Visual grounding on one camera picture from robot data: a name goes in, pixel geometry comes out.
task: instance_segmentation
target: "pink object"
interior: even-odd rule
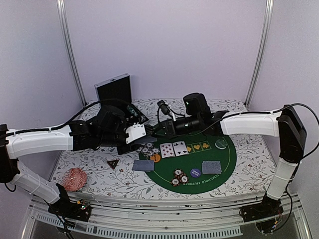
[[[68,192],[83,188],[86,183],[86,173],[80,168],[71,168],[62,177],[62,186]]]

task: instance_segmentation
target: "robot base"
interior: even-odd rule
[[[274,200],[265,195],[261,203],[241,207],[239,214],[243,217],[244,222],[250,222],[272,217],[283,212],[280,200]]]
[[[56,186],[60,191],[60,199],[54,204],[49,204],[48,212],[64,218],[88,222],[92,211],[89,204],[83,200],[72,203],[64,187],[58,183]]]

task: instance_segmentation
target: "blue poker chip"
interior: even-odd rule
[[[193,178],[199,178],[201,176],[201,172],[199,169],[197,168],[193,168],[191,171],[190,171],[190,175],[193,177]]]

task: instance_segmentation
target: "table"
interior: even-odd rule
[[[149,124],[156,124],[157,104],[159,99],[134,100],[137,106],[149,119]],[[165,99],[177,113],[184,112],[182,99]],[[207,100],[211,110],[229,110],[231,112],[247,111],[241,101],[238,100]],[[88,120],[99,110],[99,106],[86,110],[81,120]],[[153,182],[144,172],[132,171],[134,160],[139,155],[132,152],[119,156],[116,148],[100,148],[97,151],[90,149],[71,152],[63,152],[52,181],[61,183],[63,174],[70,168],[81,168],[87,174],[87,183],[80,190],[83,194],[123,197],[136,199],[200,199],[214,198],[248,193],[258,193],[265,190],[275,172],[275,165],[269,151],[260,135],[232,135],[237,153],[237,161],[233,174],[220,187],[205,193],[182,194],[169,191]],[[118,166],[113,171],[106,161],[120,159]]]
[[[215,146],[216,142],[223,140],[225,149],[220,149]],[[167,143],[185,147],[186,155],[178,156],[178,150],[174,150],[176,157],[162,158],[166,154],[166,147],[170,148]],[[209,134],[200,134],[193,137],[177,137],[173,139],[159,138],[157,142],[147,143],[142,146],[144,150],[153,153],[155,150],[159,152],[153,156],[147,153],[140,153],[140,160],[154,161],[154,171],[146,172],[147,176],[156,184],[164,189],[181,194],[200,194],[212,191],[220,185],[227,182],[233,174],[236,167],[236,148],[228,136],[212,136]],[[203,174],[202,164],[212,161],[215,165],[220,165],[220,174]],[[183,183],[181,178],[187,178],[188,182]],[[178,182],[178,186],[174,186],[172,181]]]

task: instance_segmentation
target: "green poker chip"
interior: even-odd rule
[[[227,148],[227,142],[224,139],[218,139],[215,143],[215,146],[216,148],[223,150]]]

